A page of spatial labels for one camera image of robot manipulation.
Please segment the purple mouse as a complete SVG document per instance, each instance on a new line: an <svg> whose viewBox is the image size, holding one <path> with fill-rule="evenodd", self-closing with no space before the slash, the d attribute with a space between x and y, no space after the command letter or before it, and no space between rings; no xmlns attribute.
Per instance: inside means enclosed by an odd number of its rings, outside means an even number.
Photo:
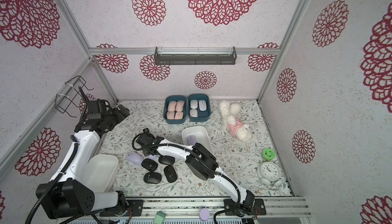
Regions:
<svg viewBox="0 0 392 224"><path fill-rule="evenodd" d="M186 138L187 145L194 146L197 143L197 138L195 135L189 135Z"/></svg>
<svg viewBox="0 0 392 224"><path fill-rule="evenodd" d="M156 161L156 160L159 159L159 157L158 157L157 155L148 155L147 158L148 158L148 159L151 159L151 160L153 160L153 161Z"/></svg>
<svg viewBox="0 0 392 224"><path fill-rule="evenodd" d="M134 165L140 166L144 160L144 157L135 151L131 151L126 155L126 160Z"/></svg>

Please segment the white tray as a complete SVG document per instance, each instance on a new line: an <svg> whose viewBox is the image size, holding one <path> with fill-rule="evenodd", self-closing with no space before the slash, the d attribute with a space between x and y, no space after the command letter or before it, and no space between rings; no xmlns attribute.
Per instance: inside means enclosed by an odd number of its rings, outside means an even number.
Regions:
<svg viewBox="0 0 392 224"><path fill-rule="evenodd" d="M186 128L182 131L181 135L184 145L187 145L186 138L189 135L195 135L197 138L197 143L202 144L210 153L214 154L208 132L203 126Z"/></svg>
<svg viewBox="0 0 392 224"><path fill-rule="evenodd" d="M98 154L87 164L83 185L94 193L109 192L119 170L116 156Z"/></svg>

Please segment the teal storage box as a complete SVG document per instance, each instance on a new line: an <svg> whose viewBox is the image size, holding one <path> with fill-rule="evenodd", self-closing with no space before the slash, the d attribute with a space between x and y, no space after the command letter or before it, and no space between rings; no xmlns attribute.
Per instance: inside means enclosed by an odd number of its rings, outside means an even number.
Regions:
<svg viewBox="0 0 392 224"><path fill-rule="evenodd" d="M191 94L188 97L188 116L191 122L206 122L211 115L209 96L203 93Z"/></svg>
<svg viewBox="0 0 392 224"><path fill-rule="evenodd" d="M171 95L165 99L163 118L168 124L183 124L187 117L187 98L183 95Z"/></svg>

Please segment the white tray front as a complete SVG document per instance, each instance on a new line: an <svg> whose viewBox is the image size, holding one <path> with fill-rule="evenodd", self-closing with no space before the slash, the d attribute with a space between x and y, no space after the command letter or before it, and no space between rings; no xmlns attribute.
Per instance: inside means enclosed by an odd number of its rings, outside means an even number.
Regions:
<svg viewBox="0 0 392 224"><path fill-rule="evenodd" d="M83 185L94 193L109 192L119 170L116 156L98 154L87 164Z"/></svg>

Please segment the white mouse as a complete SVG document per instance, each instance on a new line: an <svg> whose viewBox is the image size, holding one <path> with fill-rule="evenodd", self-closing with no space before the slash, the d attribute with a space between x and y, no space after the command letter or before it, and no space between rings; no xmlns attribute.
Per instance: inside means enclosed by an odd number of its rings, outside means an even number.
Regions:
<svg viewBox="0 0 392 224"><path fill-rule="evenodd" d="M206 100L199 100L199 109L201 112L207 110L207 102Z"/></svg>
<svg viewBox="0 0 392 224"><path fill-rule="evenodd" d="M189 115L190 115L190 117L192 117L192 118L197 118L197 117L198 117L198 110L197 110L197 109L191 109L191 110L189 111Z"/></svg>
<svg viewBox="0 0 392 224"><path fill-rule="evenodd" d="M190 108L191 109L197 109L198 106L199 106L199 102L197 100L193 99L190 101Z"/></svg>

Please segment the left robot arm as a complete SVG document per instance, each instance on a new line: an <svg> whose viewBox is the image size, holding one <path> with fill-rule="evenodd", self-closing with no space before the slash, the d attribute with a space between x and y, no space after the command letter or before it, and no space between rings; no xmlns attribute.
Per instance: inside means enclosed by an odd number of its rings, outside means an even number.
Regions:
<svg viewBox="0 0 392 224"><path fill-rule="evenodd" d="M85 107L70 137L71 147L50 181L37 187L38 200L26 217L27 224L32 222L39 207L43 207L48 218L66 218L67 223L84 216L96 217L103 211L120 215L128 209L122 191L94 192L85 186L83 178L102 136L125 120L130 111L123 105L112 108L105 99L91 101L82 87L78 89Z"/></svg>

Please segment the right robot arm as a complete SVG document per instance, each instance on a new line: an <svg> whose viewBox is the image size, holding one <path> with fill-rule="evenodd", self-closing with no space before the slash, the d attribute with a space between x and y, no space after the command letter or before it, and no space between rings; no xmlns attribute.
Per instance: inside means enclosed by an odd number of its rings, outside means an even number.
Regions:
<svg viewBox="0 0 392 224"><path fill-rule="evenodd" d="M145 156L170 156L182 160L197 178L203 181L213 181L234 202L232 207L219 211L218 214L234 210L247 215L252 213L255 204L254 193L240 186L224 173L216 161L216 157L202 144L185 146L173 143L162 137L153 136L146 128L134 137L132 148L134 151L141 151Z"/></svg>

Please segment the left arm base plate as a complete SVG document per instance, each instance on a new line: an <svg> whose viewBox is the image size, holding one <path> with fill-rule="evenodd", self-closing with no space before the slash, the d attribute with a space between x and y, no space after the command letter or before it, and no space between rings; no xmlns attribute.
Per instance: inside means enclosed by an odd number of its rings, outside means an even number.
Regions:
<svg viewBox="0 0 392 224"><path fill-rule="evenodd" d="M140 199L128 199L127 206L124 211L120 210L104 210L100 213L100 217L140 217L143 211L144 201Z"/></svg>

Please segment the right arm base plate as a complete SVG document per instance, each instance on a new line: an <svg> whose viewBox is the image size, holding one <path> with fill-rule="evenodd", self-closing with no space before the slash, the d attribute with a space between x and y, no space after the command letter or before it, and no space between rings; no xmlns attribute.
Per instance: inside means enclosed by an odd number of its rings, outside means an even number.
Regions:
<svg viewBox="0 0 392 224"><path fill-rule="evenodd" d="M252 208L249 208L244 204L239 204L236 209L225 212L225 215L238 216L238 217L242 217L245 215L249 215L249 216L266 215L266 207L263 199L256 198Z"/></svg>

